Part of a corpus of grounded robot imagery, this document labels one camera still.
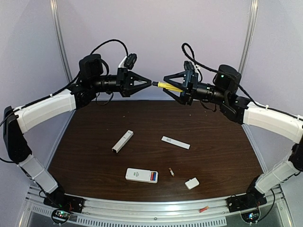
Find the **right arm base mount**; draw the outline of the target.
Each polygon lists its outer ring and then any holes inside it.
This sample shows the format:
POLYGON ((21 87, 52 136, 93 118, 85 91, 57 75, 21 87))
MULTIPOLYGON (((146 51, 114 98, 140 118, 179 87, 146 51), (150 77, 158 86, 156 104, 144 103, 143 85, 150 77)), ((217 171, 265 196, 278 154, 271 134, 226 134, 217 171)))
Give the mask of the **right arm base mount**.
POLYGON ((260 206, 267 204, 264 196, 257 198, 252 194, 232 195, 226 199, 230 213, 240 212, 241 219, 250 225, 257 224, 261 217, 260 206))

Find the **slim white remote control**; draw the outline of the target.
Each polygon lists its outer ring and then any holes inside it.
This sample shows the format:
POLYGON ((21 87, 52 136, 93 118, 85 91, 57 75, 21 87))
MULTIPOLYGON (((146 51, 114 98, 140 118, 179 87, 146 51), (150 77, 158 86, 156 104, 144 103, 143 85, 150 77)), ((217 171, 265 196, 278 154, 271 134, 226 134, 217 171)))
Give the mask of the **slim white remote control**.
POLYGON ((128 130, 121 138, 120 140, 112 147, 112 151, 115 153, 118 153, 124 145, 130 140, 130 138, 134 135, 134 132, 131 130, 128 130))

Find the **yellow handled screwdriver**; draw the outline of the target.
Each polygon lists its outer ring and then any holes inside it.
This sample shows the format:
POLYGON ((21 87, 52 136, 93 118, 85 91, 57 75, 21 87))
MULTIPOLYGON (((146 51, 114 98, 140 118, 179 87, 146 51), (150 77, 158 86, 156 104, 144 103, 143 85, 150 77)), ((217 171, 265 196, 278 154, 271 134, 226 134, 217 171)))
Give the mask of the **yellow handled screwdriver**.
POLYGON ((152 85, 155 87, 160 87, 169 91, 175 91, 175 92, 182 92, 181 89, 169 84, 169 83, 164 83, 164 82, 152 82, 152 85))

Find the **small white battery cover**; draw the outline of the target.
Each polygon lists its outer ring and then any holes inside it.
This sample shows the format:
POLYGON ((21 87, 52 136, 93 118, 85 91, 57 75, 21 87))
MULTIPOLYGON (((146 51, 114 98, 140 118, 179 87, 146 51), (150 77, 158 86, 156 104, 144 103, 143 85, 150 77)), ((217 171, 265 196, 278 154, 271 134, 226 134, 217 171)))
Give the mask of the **small white battery cover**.
POLYGON ((186 186, 189 190, 191 190, 191 189, 197 187, 199 184, 200 184, 200 182, 199 182, 199 180, 198 180, 196 177, 194 177, 194 178, 192 178, 192 179, 189 179, 188 181, 185 182, 185 186, 186 186))

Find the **white air conditioner remote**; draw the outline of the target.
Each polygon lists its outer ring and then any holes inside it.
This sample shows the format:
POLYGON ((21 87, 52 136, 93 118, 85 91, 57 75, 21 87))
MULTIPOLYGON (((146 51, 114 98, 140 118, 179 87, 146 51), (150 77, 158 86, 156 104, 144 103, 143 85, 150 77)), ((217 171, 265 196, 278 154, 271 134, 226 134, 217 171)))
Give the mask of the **white air conditioner remote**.
POLYGON ((157 171, 127 168, 125 179, 128 181, 141 182, 141 183, 157 183, 158 181, 155 182, 150 180, 151 172, 157 172, 157 171))

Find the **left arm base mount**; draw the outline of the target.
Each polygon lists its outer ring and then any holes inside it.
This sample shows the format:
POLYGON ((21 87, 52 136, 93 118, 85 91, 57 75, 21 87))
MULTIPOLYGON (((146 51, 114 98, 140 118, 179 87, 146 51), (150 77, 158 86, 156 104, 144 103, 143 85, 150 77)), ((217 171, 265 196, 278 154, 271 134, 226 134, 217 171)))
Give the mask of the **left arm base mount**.
POLYGON ((59 203, 46 196, 43 204, 54 208, 50 215, 51 220, 54 224, 61 226, 77 218, 77 214, 82 213, 84 201, 82 197, 64 195, 63 203, 59 203))

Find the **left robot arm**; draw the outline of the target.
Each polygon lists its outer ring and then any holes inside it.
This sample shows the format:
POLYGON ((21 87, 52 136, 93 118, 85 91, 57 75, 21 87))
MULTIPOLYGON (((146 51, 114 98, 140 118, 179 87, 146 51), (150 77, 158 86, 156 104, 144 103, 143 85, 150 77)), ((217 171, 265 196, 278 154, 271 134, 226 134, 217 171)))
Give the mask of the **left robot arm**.
POLYGON ((125 56, 117 73, 110 75, 109 66, 101 55, 90 54, 79 61, 79 73, 66 87, 20 107, 6 107, 1 126, 9 163, 19 166, 47 196, 64 194, 60 184, 34 157, 25 133, 63 113, 86 107, 98 93, 119 93, 122 97, 130 97, 150 87, 150 79, 132 71, 136 60, 134 53, 125 56))

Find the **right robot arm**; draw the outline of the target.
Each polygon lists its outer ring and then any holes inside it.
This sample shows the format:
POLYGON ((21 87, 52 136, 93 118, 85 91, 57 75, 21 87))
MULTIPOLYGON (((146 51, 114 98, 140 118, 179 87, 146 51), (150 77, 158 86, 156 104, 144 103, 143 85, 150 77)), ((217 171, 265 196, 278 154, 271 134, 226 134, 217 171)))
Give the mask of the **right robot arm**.
POLYGON ((230 121, 238 124, 256 126, 294 142, 290 156, 276 164, 272 170, 255 178, 247 189, 247 194, 259 196, 272 187, 297 175, 303 170, 303 119, 300 116, 274 110, 258 104, 251 97, 238 96, 241 87, 241 74, 231 66, 222 64, 216 70, 213 84, 198 81, 194 65, 184 62, 184 71, 168 75, 163 80, 180 89, 180 95, 163 91, 182 105, 190 105, 194 100, 219 106, 220 112, 230 121))

